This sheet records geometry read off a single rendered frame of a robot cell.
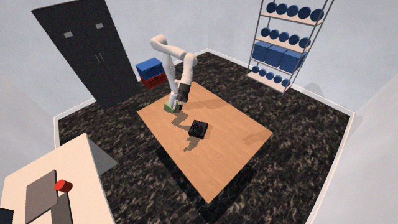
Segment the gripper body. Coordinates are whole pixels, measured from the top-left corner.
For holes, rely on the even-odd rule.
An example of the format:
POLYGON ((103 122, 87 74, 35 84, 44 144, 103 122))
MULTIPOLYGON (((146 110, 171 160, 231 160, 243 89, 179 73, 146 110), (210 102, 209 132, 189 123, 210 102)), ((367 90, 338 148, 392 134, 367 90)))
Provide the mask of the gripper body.
POLYGON ((182 76, 181 80, 175 80, 175 83, 180 84, 176 100, 187 102, 188 94, 190 92, 190 87, 192 84, 192 78, 182 76))

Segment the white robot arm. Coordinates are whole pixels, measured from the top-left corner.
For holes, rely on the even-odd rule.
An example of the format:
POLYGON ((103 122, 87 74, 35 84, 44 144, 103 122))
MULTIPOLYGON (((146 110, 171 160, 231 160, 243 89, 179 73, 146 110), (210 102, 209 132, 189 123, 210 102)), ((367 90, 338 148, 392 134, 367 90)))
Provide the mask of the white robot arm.
POLYGON ((166 38, 160 34, 150 40, 150 44, 153 49, 163 52, 163 61, 162 61, 162 66, 164 68, 164 71, 166 73, 166 76, 168 78, 170 88, 171 88, 171 95, 170 95, 170 100, 169 100, 169 105, 173 106, 174 105, 174 100, 176 100, 176 97, 178 95, 178 88, 179 88, 179 83, 175 83, 175 67, 171 58, 171 55, 174 56, 175 58, 183 61, 183 74, 182 76, 186 77, 193 77, 193 67, 197 65, 198 60, 197 58, 191 54, 191 53, 186 53, 186 51, 174 47, 174 46, 169 46, 167 44, 166 38))

